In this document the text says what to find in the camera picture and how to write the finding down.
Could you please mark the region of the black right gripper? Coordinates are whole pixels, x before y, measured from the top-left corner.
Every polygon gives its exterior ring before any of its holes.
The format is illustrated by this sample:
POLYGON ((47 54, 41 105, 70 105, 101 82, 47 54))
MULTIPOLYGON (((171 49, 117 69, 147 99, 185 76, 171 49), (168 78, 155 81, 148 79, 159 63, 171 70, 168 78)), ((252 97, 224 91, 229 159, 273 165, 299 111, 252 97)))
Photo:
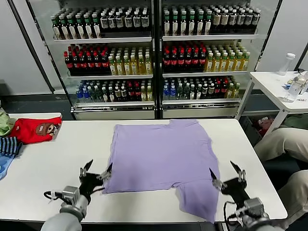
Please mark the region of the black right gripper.
POLYGON ((246 172, 241 170, 240 167, 230 161, 231 165, 238 174, 238 178, 222 182, 219 180, 214 172, 209 169, 212 178, 212 184, 217 190, 221 190, 224 195, 230 195, 237 206, 244 206, 244 201, 250 199, 245 189, 247 187, 246 172))

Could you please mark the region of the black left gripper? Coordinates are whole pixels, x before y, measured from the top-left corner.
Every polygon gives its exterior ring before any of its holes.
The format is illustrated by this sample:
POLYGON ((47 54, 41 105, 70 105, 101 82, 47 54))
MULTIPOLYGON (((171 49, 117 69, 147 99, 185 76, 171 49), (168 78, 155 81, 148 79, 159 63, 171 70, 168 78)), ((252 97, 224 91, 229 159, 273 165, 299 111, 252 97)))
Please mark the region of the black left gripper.
POLYGON ((103 180, 107 180, 111 177, 112 173, 112 166, 111 163, 108 168, 102 174, 94 174, 94 173, 87 173, 90 166, 92 165, 93 159, 90 160, 85 164, 84 167, 80 168, 80 176, 79 181, 81 183, 79 187, 80 195, 86 197, 87 201, 91 201, 91 195, 94 192, 94 188, 98 186, 103 186, 103 180))

